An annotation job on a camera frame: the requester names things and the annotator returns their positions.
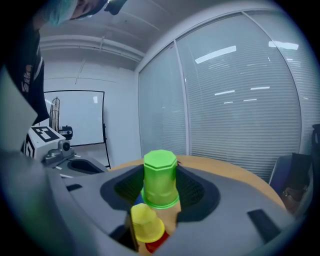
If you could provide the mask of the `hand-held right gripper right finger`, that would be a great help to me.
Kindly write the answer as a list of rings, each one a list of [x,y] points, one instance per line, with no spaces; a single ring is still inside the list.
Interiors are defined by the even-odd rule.
[[[276,256],[295,218],[253,186],[178,166],[181,211],[154,256]]]

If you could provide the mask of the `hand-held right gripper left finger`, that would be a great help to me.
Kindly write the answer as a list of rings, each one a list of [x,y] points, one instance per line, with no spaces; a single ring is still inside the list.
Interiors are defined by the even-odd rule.
[[[0,186],[23,231],[49,256],[134,256],[131,207],[140,166],[63,178],[20,152],[0,152]]]

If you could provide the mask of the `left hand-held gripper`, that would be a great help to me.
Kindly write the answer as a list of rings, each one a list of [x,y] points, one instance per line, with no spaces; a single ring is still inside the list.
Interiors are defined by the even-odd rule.
[[[40,161],[46,167],[55,167],[64,178],[95,175],[109,171],[94,158],[74,156],[70,142],[49,126],[32,126],[21,152],[27,157]]]

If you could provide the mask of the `yellow plastic cup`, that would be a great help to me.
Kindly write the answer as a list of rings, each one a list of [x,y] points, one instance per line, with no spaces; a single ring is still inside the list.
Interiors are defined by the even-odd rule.
[[[145,203],[134,205],[131,210],[135,238],[142,243],[158,241],[165,233],[165,225],[157,213]]]

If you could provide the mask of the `red plastic cup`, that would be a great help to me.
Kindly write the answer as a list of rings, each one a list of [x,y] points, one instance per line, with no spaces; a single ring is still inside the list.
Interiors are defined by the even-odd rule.
[[[170,237],[170,235],[164,231],[163,235],[160,239],[154,242],[145,243],[145,248],[148,252],[153,254],[160,246],[163,245],[163,243]]]

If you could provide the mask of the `green paper cup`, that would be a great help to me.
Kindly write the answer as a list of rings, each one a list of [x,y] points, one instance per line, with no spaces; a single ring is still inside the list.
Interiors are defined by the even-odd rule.
[[[168,209],[179,201],[176,188],[177,157],[173,152],[152,150],[143,159],[143,201],[154,209]]]

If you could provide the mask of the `whiteboard with black stand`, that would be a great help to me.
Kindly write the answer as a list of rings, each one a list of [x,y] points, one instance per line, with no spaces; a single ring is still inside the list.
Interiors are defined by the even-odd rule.
[[[102,164],[109,168],[104,122],[105,93],[96,90],[53,90],[44,93],[47,110],[55,98],[59,99],[59,126],[72,128],[72,147],[103,145],[105,157]]]

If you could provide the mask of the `blue chair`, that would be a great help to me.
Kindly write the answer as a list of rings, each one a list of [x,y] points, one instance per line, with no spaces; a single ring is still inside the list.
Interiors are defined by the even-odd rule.
[[[289,175],[291,168],[292,155],[280,156],[274,165],[270,176],[269,185],[274,189],[281,199],[282,192],[289,187]],[[312,161],[309,169],[309,185],[307,192],[304,194],[297,211],[292,214],[296,218],[304,216],[308,212],[308,208],[313,198],[313,167]]]

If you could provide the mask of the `brown handbag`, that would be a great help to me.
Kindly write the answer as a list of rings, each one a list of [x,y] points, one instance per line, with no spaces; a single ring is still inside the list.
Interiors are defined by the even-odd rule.
[[[298,210],[298,207],[300,206],[302,198],[307,192],[307,190],[308,190],[307,186],[305,186],[302,189],[293,189],[293,188],[287,187],[282,192],[281,200],[283,201],[285,208],[291,214],[294,214]]]

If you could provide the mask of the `black jacket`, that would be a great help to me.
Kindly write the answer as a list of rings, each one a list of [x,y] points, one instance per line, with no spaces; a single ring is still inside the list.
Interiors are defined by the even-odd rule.
[[[310,183],[309,170],[312,158],[308,154],[293,153],[289,172],[289,187],[302,190]]]

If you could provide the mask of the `person's black shirt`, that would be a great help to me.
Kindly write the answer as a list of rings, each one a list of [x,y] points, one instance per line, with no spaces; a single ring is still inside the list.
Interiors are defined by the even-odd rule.
[[[16,87],[37,113],[33,123],[38,124],[48,119],[44,95],[45,62],[40,50],[40,32],[31,21],[17,38],[5,65]]]

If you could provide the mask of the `black office chair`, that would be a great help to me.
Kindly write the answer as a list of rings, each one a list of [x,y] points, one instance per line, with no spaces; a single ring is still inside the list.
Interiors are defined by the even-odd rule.
[[[320,157],[320,123],[312,126],[313,131],[311,135],[311,152],[316,157]]]

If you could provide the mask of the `green hair cap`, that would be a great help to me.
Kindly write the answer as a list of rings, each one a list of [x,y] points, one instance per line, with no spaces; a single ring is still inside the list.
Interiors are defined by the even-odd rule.
[[[43,20],[57,26],[70,20],[77,7],[78,0],[47,0],[42,8]]]

